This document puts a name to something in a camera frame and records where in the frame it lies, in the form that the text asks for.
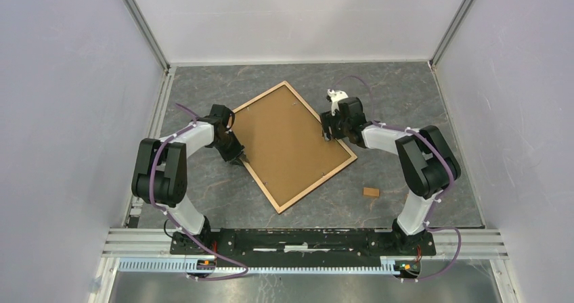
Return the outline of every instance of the cork board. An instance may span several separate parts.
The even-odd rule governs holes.
[[[286,81],[234,112],[244,165],[277,213],[357,159],[342,141],[325,142],[319,115]]]

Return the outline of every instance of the aluminum frame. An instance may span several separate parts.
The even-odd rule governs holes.
[[[507,260],[508,253],[498,230],[461,229],[462,247],[460,260]],[[445,230],[433,233],[436,256],[425,256],[424,260],[448,260],[453,256],[458,244],[456,233]],[[171,239],[162,229],[110,229],[102,257],[104,258],[199,258],[213,259],[211,255],[172,255],[169,254]],[[389,260],[412,260],[414,256],[383,256]]]
[[[100,264],[93,281],[93,290],[88,296],[88,303],[107,303],[110,301],[119,264],[119,258],[100,258]]]
[[[450,44],[453,36],[456,34],[456,31],[458,30],[458,27],[462,23],[464,17],[466,17],[466,14],[468,13],[468,10],[470,9],[470,6],[472,5],[473,2],[474,0],[462,0],[462,3],[458,7],[458,10],[454,15],[454,18],[452,18],[452,21],[449,27],[447,28],[447,31],[445,32],[443,38],[441,39],[441,42],[439,43],[437,50],[431,57],[430,61],[428,61],[431,66],[437,65],[437,63],[441,60],[441,57],[445,53],[445,50]]]
[[[137,3],[135,2],[135,0],[124,0],[124,3],[127,9],[129,10],[131,16],[133,17],[135,24],[139,28],[139,31],[141,32],[143,37],[148,42],[148,45],[152,49],[152,52],[154,53],[156,60],[161,65],[161,67],[167,71],[170,68],[169,62],[167,61],[167,58],[162,52],[161,47],[158,44],[158,41],[154,37],[152,30],[148,26],[148,23],[146,22],[144,15],[141,13],[141,10],[137,6]]]
[[[496,287],[500,293],[502,303],[519,303],[521,302],[519,290],[512,281],[512,267],[509,260],[490,260],[490,265],[494,273]]]

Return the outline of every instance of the small wooden block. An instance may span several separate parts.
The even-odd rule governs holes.
[[[379,190],[377,188],[363,188],[363,196],[378,198]]]

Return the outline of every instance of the metal rack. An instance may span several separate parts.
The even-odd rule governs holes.
[[[462,247],[459,260],[488,260],[495,273],[503,303],[519,302],[511,282],[507,265],[508,255],[498,230],[462,229]],[[458,239],[453,231],[434,234],[436,256],[423,256],[423,260],[448,261],[453,256]],[[196,273],[205,272],[198,268],[199,260],[213,260],[211,255],[169,254],[171,239],[162,229],[111,229],[104,246],[97,274],[97,288],[89,302],[108,302],[118,272],[152,273]],[[412,260],[415,257],[381,256],[380,267],[356,268],[261,268],[253,269],[256,274],[318,274],[318,275],[392,275],[396,260]],[[236,273],[236,268],[217,268],[214,273]]]

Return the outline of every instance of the enclosure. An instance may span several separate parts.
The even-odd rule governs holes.
[[[572,3],[0,0],[1,301],[568,302]],[[139,142],[190,123],[176,103],[206,116],[282,81],[325,112],[348,75],[372,88],[336,86],[369,121],[434,125],[460,163],[430,220],[461,231],[453,267],[418,283],[389,275],[395,256],[375,269],[185,278],[179,266],[205,256],[171,254],[175,227],[132,196]],[[187,161],[187,198],[213,230],[386,232],[409,193],[401,162],[344,142],[356,161],[281,214],[209,148]],[[421,275],[455,256],[454,231],[434,242]]]

